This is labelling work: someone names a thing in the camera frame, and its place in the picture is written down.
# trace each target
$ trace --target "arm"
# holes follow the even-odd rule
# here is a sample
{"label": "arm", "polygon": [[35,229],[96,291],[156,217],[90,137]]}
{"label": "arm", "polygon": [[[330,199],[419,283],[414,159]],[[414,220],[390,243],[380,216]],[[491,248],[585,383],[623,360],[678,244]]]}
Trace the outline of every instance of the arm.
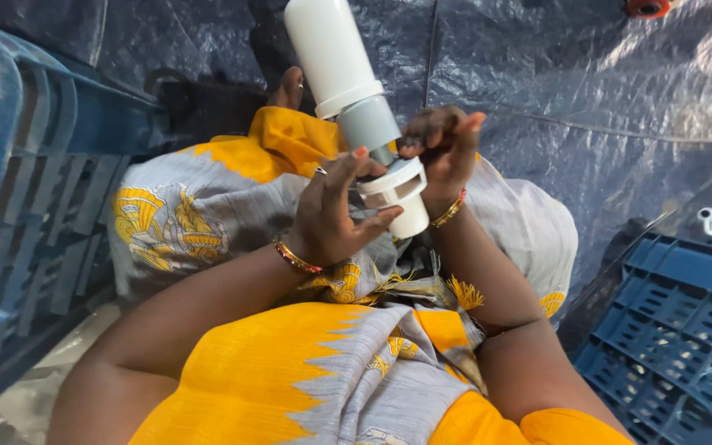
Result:
{"label": "arm", "polygon": [[[431,218],[443,215],[471,177],[479,147],[481,113],[452,106],[424,112],[398,142],[403,156],[427,157],[425,200]],[[585,412],[630,439],[606,405],[579,376],[516,265],[493,243],[467,206],[430,230],[444,274],[474,285],[483,304],[469,310],[487,330],[477,351],[491,403],[519,423],[550,408]]]}
{"label": "arm", "polygon": [[[331,265],[366,246],[401,212],[391,207],[354,226],[347,187],[385,169],[357,150],[326,166],[299,201],[286,237],[291,251]],[[269,308],[308,274],[273,246],[185,278],[116,322],[79,360],[59,391],[49,445],[127,443],[150,412],[176,388],[192,350],[207,331]]]}

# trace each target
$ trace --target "gray fabric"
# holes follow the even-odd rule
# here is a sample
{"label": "gray fabric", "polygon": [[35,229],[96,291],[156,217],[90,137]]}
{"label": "gray fabric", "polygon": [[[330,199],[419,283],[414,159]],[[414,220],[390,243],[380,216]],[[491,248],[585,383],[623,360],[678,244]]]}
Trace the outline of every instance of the gray fabric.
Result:
{"label": "gray fabric", "polygon": [[[190,150],[131,167],[121,190],[144,189],[165,205],[155,213],[155,224],[146,233],[130,239],[117,230],[116,208],[112,213],[113,230],[109,230],[109,236],[119,296],[132,306],[194,272],[270,243],[279,231],[291,225],[297,199],[307,182],[303,177],[285,174],[261,185],[226,169],[220,162],[212,162],[209,155],[193,155]],[[185,234],[194,232],[184,229],[179,221],[182,217],[176,208],[181,204],[182,190],[194,197],[190,206],[193,211],[212,233],[221,237],[215,258],[195,258],[182,242]],[[566,207],[526,180],[502,179],[485,160],[478,162],[468,183],[466,202],[540,298],[551,292],[567,294],[578,236]],[[354,216],[362,213],[354,208]],[[169,270],[156,268],[134,253],[137,246],[154,250],[158,230],[168,232],[164,238],[172,252],[162,256],[170,262]],[[423,249],[427,261],[398,264],[409,242],[393,242],[386,233],[354,256],[352,262],[360,271],[353,289],[356,299],[374,292],[393,272],[413,272],[417,277],[438,272],[434,260],[430,260],[430,249]],[[325,276],[331,281],[334,275],[327,272]],[[436,295],[428,295],[428,299],[435,298]]]}
{"label": "gray fabric", "polygon": [[[477,388],[445,371],[410,307],[371,309],[353,323],[335,331],[347,338],[323,344],[340,354],[309,360],[331,375],[295,385],[324,403],[288,414],[316,433],[292,443],[427,443],[450,405]],[[392,352],[387,337],[396,326],[418,347],[413,353]],[[374,367],[376,356],[386,369]]]}

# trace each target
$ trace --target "hand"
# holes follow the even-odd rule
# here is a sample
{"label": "hand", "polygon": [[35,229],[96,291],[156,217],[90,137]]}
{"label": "hand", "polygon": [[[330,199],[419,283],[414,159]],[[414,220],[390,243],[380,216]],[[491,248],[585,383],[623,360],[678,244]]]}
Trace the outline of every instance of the hand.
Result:
{"label": "hand", "polygon": [[386,173],[386,167],[370,158],[365,147],[323,169],[328,174],[315,173],[302,192],[295,221],[284,240],[291,252],[319,267],[352,257],[403,213],[400,206],[388,207],[358,226],[348,215],[348,186],[354,179]]}
{"label": "hand", "polygon": [[427,187],[422,201],[431,219],[449,210],[474,172],[485,117],[480,112],[467,116],[454,105],[427,109],[414,117],[397,139],[400,157],[419,156],[425,164]]}

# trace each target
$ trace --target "woman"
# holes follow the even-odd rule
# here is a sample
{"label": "woman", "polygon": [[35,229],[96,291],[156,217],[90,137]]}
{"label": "woman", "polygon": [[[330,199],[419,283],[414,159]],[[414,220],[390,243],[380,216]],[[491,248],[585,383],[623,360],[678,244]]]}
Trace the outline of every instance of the woman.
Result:
{"label": "woman", "polygon": [[[566,238],[513,244],[572,221],[478,160],[485,115],[444,107],[404,130],[399,154],[424,159],[436,227],[392,240],[402,208],[352,218],[351,183],[385,172],[366,149],[315,173],[337,151],[336,130],[293,111],[301,75],[286,72],[248,138],[126,177],[110,230],[119,292],[136,303],[165,289],[79,361],[48,442],[628,443],[546,318],[546,289],[572,267],[554,246]],[[533,211],[546,213],[539,226]],[[310,292],[318,301],[279,301]]]}

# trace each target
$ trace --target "foot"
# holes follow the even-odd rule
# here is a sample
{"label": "foot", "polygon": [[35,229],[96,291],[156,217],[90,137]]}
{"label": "foot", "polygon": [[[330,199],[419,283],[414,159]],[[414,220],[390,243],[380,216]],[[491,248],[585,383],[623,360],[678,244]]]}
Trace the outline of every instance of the foot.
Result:
{"label": "foot", "polygon": [[298,66],[292,66],[282,75],[282,85],[268,98],[268,105],[298,110],[304,93],[304,74]]}

